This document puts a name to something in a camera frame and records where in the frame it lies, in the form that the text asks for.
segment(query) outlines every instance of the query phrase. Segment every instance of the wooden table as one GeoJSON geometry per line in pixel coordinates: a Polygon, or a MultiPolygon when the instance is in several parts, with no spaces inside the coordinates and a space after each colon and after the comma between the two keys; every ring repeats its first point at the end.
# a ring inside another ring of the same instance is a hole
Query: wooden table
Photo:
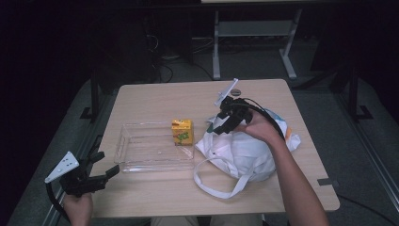
{"type": "MultiPolygon", "coordinates": [[[[205,120],[214,116],[217,94],[230,81],[176,84],[130,85],[120,89],[100,151],[105,159],[96,163],[91,176],[104,174],[115,165],[114,154],[120,128],[126,122],[171,121],[188,118],[194,122],[195,139],[200,140],[207,128],[205,120]]],[[[311,140],[311,136],[295,104],[286,82],[281,79],[240,80],[235,86],[260,105],[282,116],[302,143],[293,156],[311,183],[324,208],[339,208],[331,185],[319,186],[318,179],[327,173],[311,140]]],[[[195,150],[195,163],[204,159],[195,150]]],[[[235,179],[211,163],[201,168],[200,177],[208,186],[230,191],[235,179]]],[[[105,190],[93,195],[94,218],[209,216],[242,213],[285,212],[277,174],[263,182],[249,183],[238,195],[228,200],[215,198],[202,191],[193,180],[193,170],[167,170],[119,173],[111,178],[105,190]]]]}

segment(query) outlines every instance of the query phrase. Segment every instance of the human arm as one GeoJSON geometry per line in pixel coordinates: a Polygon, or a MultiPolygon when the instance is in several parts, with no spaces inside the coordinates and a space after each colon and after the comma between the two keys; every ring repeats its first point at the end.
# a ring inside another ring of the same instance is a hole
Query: human arm
{"type": "Polygon", "coordinates": [[[327,215],[276,129],[260,113],[250,110],[252,121],[235,130],[267,143],[273,154],[284,207],[292,225],[328,225],[327,215]]]}
{"type": "Polygon", "coordinates": [[[64,209],[67,212],[72,226],[90,225],[91,214],[93,211],[93,200],[91,193],[83,194],[77,198],[74,195],[65,195],[64,209]]]}

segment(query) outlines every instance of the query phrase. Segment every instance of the bag handle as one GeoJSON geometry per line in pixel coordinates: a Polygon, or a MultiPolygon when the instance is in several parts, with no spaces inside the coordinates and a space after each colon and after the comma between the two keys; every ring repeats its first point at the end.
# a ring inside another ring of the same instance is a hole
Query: bag handle
{"type": "Polygon", "coordinates": [[[206,186],[202,183],[202,180],[199,177],[199,167],[200,165],[202,165],[203,163],[207,162],[207,161],[212,161],[215,159],[221,159],[223,161],[229,162],[231,163],[231,161],[229,161],[226,158],[223,157],[213,157],[213,158],[207,158],[205,160],[203,160],[202,162],[198,163],[195,167],[194,167],[194,181],[196,182],[196,184],[205,192],[207,192],[208,194],[218,197],[220,199],[228,199],[231,198],[233,196],[235,196],[238,192],[242,191],[244,189],[244,187],[246,187],[246,184],[253,172],[253,167],[251,169],[249,169],[249,171],[247,172],[247,174],[242,175],[239,179],[237,184],[234,187],[234,190],[232,192],[223,192],[223,191],[218,191],[215,189],[210,188],[209,186],[206,186]]]}

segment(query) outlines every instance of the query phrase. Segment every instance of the small cardboard box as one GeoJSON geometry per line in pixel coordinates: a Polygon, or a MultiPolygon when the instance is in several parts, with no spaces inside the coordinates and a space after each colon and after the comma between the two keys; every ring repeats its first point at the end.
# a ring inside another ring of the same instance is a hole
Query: small cardboard box
{"type": "Polygon", "coordinates": [[[191,120],[173,120],[172,134],[175,145],[193,145],[194,127],[191,120]]]}

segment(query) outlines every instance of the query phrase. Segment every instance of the clear plastic container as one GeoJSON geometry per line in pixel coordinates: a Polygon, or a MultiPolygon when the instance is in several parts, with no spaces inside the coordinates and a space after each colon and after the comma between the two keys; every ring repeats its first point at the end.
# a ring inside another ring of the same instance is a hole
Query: clear plastic container
{"type": "Polygon", "coordinates": [[[194,145],[176,146],[171,122],[125,123],[115,153],[124,172],[194,168],[194,145]]]}

